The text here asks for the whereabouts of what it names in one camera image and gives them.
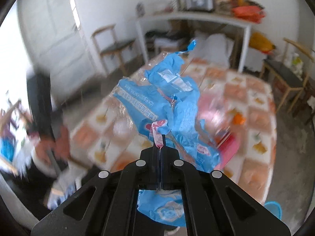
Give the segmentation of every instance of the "black chair seat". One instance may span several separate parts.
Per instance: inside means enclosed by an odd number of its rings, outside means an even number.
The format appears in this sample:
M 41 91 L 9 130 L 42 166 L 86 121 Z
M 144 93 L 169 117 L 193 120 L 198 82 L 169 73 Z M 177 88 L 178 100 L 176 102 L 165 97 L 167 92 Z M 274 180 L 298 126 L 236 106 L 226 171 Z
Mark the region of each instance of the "black chair seat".
M 126 48 L 127 46 L 133 44 L 134 41 L 135 41 L 135 39 L 123 40 L 123 41 L 116 42 L 116 43 L 108 46 L 104 50 L 102 50 L 100 54 L 101 54 L 101 56 L 103 56 L 103 55 L 107 55 L 107 54 L 112 54 L 116 51 L 121 51 L 124 48 Z
M 302 88 L 302 81 L 283 63 L 274 61 L 272 59 L 265 59 L 267 63 L 275 72 L 282 77 L 282 79 L 289 85 L 291 88 Z

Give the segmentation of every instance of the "silver screw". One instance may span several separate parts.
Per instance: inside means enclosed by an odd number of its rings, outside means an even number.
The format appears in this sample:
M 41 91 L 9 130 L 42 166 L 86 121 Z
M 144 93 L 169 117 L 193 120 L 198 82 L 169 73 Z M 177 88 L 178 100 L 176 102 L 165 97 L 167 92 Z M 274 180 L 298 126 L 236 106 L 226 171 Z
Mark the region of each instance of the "silver screw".
M 99 173 L 99 178 L 106 178 L 108 176 L 109 176 L 109 173 L 106 170 L 103 170 Z
M 218 170 L 215 170 L 212 172 L 212 176 L 215 178 L 220 178 L 222 176 L 222 173 Z
M 180 166 L 184 165 L 184 162 L 182 160 L 176 160 L 176 161 L 174 161 L 174 165 L 177 167 L 180 167 Z
M 145 160 L 137 160 L 136 165 L 138 167 L 143 167 L 145 165 Z

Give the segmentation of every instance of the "orange and white tablecloth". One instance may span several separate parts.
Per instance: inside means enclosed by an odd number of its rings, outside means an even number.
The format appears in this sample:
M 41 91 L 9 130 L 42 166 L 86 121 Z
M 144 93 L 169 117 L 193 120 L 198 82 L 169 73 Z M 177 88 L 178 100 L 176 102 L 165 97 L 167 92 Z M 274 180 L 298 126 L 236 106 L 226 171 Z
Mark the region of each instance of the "orange and white tablecloth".
M 149 84 L 143 71 L 155 64 L 142 67 L 131 78 L 139 85 Z M 243 125 L 231 126 L 241 145 L 222 171 L 263 204 L 272 179 L 277 140 L 270 85 L 256 77 L 198 60 L 185 61 L 181 75 L 192 77 L 201 93 L 213 87 L 222 90 L 229 111 L 239 112 L 246 119 Z M 71 143 L 86 150 L 98 167 L 111 172 L 139 159 L 141 150 L 152 146 L 137 133 L 125 107 L 112 95 L 83 119 L 73 132 Z

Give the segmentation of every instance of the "red plastic bag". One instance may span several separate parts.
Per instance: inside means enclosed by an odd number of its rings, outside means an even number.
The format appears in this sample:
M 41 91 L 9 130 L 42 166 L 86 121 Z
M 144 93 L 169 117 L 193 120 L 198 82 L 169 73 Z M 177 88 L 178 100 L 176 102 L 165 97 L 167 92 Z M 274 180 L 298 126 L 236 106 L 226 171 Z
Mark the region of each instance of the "red plastic bag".
M 258 6 L 239 6 L 232 9 L 234 16 L 244 20 L 260 24 L 261 19 L 265 17 L 264 11 Z

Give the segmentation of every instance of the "door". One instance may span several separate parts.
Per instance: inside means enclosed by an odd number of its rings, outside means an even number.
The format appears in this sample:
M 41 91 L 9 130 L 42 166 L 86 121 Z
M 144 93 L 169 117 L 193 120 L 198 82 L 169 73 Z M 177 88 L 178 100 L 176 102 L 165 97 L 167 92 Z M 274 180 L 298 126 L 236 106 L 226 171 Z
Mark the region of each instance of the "door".
M 70 0 L 18 0 L 18 16 L 34 68 L 49 72 L 52 96 L 66 100 L 95 73 Z

